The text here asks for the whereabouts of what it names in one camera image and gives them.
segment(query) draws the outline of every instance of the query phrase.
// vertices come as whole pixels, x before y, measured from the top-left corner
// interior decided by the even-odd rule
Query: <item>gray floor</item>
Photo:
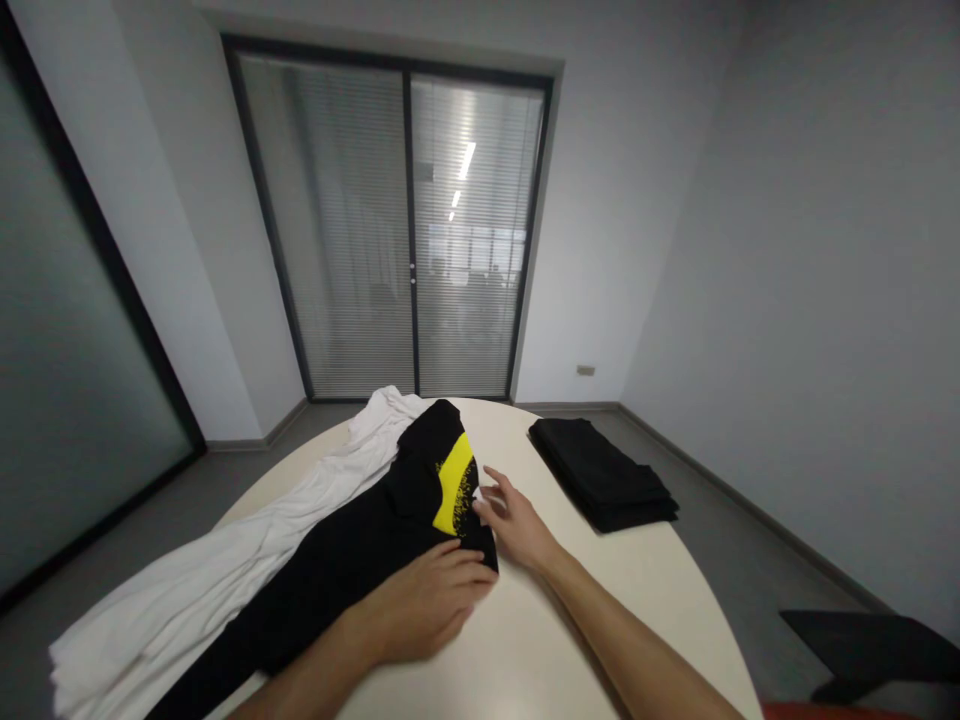
[[[0,618],[0,718],[52,717],[47,646],[116,585],[209,530],[280,459],[357,409],[311,405],[267,452],[206,455]],[[853,598],[619,413],[548,414],[587,417],[663,478],[681,506],[675,528],[723,607],[761,700],[801,700],[828,679],[777,611],[860,609]],[[955,692],[907,684],[879,691],[864,704],[931,720],[958,717],[960,708]]]

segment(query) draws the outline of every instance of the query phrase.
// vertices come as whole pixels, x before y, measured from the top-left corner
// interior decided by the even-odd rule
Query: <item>clothing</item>
[[[594,529],[677,519],[679,506],[648,465],[637,465],[589,420],[537,420],[530,441]]]
[[[382,388],[350,440],[282,498],[155,561],[53,645],[54,710],[70,720],[140,720],[317,522],[376,484],[429,403]]]
[[[459,411],[436,401],[399,446],[386,477],[307,534],[150,720],[199,720],[257,670],[279,673],[346,608],[451,536],[497,570],[493,534],[466,511],[479,479]]]

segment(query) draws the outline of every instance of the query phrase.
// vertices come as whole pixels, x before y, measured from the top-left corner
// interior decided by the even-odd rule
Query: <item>baseboard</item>
[[[620,407],[618,402],[583,402],[583,403],[517,403],[514,407],[532,412],[586,412],[588,410],[617,410]]]
[[[278,422],[273,430],[265,437],[254,440],[207,440],[207,450],[210,452],[249,452],[251,450],[269,450],[273,444],[293,425],[309,403],[302,398],[296,406]]]
[[[623,416],[634,425],[636,425],[640,430],[643,430],[647,435],[652,437],[656,442],[661,445],[667,452],[672,454],[681,462],[690,466],[694,471],[697,472],[704,480],[709,482],[711,485],[720,490],[724,495],[733,500],[737,505],[746,510],[750,515],[756,518],[761,524],[763,524],[770,532],[780,538],[783,542],[789,545],[794,552],[800,555],[804,560],[813,565],[817,570],[826,575],[830,580],[832,580],[836,585],[841,589],[846,591],[848,594],[853,596],[859,603],[870,609],[872,612],[876,613],[893,613],[895,612],[893,608],[887,605],[883,600],[878,598],[872,592],[867,590],[863,585],[858,583],[852,577],[847,575],[843,570],[838,568],[832,562],[827,560],[823,555],[814,550],[812,547],[807,545],[803,540],[790,532],[787,528],[781,525],[777,520],[767,514],[760,507],[755,505],[749,499],[747,499],[743,494],[738,490],[733,488],[729,483],[721,479],[718,475],[712,472],[709,468],[703,466],[690,455],[685,453],[679,447],[674,445],[670,440],[665,438],[659,432],[657,432],[653,427],[651,427],[646,421],[637,416],[636,413],[632,412],[628,408],[624,407],[622,404],[617,403],[620,412]]]

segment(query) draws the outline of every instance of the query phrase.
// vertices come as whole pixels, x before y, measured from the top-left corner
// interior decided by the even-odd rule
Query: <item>white oval table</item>
[[[477,463],[506,473],[559,540],[613,595],[693,665],[747,720],[762,720],[743,657],[716,598],[668,523],[598,536],[527,438],[531,413],[451,398]],[[341,423],[288,455],[221,519],[252,514],[280,497],[348,439]],[[500,563],[500,581],[460,637],[432,660],[378,669],[341,718],[605,718],[618,710],[589,654],[524,571]],[[258,686],[247,683],[219,709]]]

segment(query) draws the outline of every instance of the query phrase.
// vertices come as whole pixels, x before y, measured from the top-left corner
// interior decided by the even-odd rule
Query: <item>yellow graphic print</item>
[[[461,518],[470,511],[468,478],[472,464],[473,450],[470,449],[467,434],[463,433],[457,438],[443,465],[437,468],[440,487],[443,489],[443,501],[433,518],[433,526],[447,535],[461,534]]]

